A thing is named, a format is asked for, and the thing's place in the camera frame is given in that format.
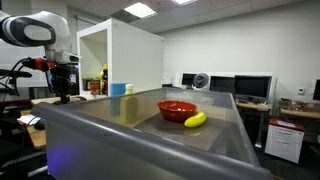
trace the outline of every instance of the black monitor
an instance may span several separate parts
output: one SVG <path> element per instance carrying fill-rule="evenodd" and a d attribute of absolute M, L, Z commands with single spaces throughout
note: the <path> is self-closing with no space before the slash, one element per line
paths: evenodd
<path fill-rule="evenodd" d="M 230 92 L 234 90 L 234 77 L 211 76 L 210 91 Z"/>
<path fill-rule="evenodd" d="M 316 87 L 314 88 L 313 100 L 320 101 L 320 79 L 317 80 Z"/>
<path fill-rule="evenodd" d="M 239 97 L 267 100 L 271 85 L 271 76 L 235 76 L 235 91 Z"/>
<path fill-rule="evenodd" d="M 70 93 L 71 95 L 79 95 L 79 71 L 78 71 L 78 64 L 71 64 L 68 66 L 70 68 L 70 75 L 69 75 L 69 80 L 70 80 Z M 51 71 L 46 71 L 46 79 L 47 79 L 47 84 L 48 84 L 48 90 L 50 93 L 57 93 L 57 90 L 55 89 L 53 83 L 52 83 L 52 78 L 53 75 Z"/>
<path fill-rule="evenodd" d="M 193 84 L 193 79 L 196 76 L 196 74 L 186 74 L 183 73 L 182 76 L 182 85 L 191 86 Z"/>

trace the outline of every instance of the chair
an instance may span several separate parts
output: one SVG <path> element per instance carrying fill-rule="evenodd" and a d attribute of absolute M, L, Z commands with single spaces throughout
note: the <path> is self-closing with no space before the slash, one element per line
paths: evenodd
<path fill-rule="evenodd" d="M 20 147 L 13 142 L 3 139 L 0 139 L 0 147 L 0 179 L 2 179 L 8 175 L 8 170 L 4 166 L 5 163 L 18 157 Z"/>
<path fill-rule="evenodd" d="M 15 115 L 17 111 L 23 109 L 30 109 L 30 100 L 15 100 L 15 101 L 4 101 L 0 103 L 0 118 L 3 117 L 4 112 L 7 111 L 9 115 Z"/>

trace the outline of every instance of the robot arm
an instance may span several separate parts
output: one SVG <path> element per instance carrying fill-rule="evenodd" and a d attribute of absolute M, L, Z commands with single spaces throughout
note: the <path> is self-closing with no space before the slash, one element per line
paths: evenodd
<path fill-rule="evenodd" d="M 50 70 L 61 102 L 69 102 L 71 69 L 68 63 L 79 62 L 79 57 L 69 53 L 70 32 L 63 17 L 46 11 L 11 17 L 0 11 L 0 39 L 14 46 L 44 46 L 46 59 L 29 58 L 23 65 L 40 71 Z"/>
<path fill-rule="evenodd" d="M 44 46 L 46 59 L 51 62 L 63 64 L 79 61 L 78 56 L 70 53 L 67 21 L 51 12 L 11 17 L 0 11 L 0 38 L 15 46 Z"/>

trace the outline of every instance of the white cabinet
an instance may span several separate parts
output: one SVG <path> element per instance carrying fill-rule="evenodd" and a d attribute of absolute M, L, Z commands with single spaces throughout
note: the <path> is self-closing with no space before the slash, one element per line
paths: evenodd
<path fill-rule="evenodd" d="M 155 34 L 124 22 L 109 19 L 77 33 L 80 95 L 83 78 L 99 76 L 103 64 L 108 64 L 108 82 L 127 82 L 134 92 L 161 87 L 163 71 L 163 41 Z"/>
<path fill-rule="evenodd" d="M 298 163 L 303 135 L 300 130 L 269 125 L 265 152 Z"/>

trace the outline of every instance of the light fixture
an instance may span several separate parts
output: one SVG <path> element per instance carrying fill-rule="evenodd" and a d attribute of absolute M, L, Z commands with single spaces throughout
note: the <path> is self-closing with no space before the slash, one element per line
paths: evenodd
<path fill-rule="evenodd" d="M 135 16 L 138 16 L 139 18 L 146 18 L 146 17 L 150 17 L 150 16 L 157 14 L 151 8 L 149 8 L 148 6 L 146 6 L 140 2 L 138 2 L 132 6 L 129 6 L 129 7 L 125 8 L 124 10 L 135 15 Z"/>
<path fill-rule="evenodd" d="M 181 6 L 181 5 L 192 3 L 197 0 L 172 0 L 172 1 Z"/>

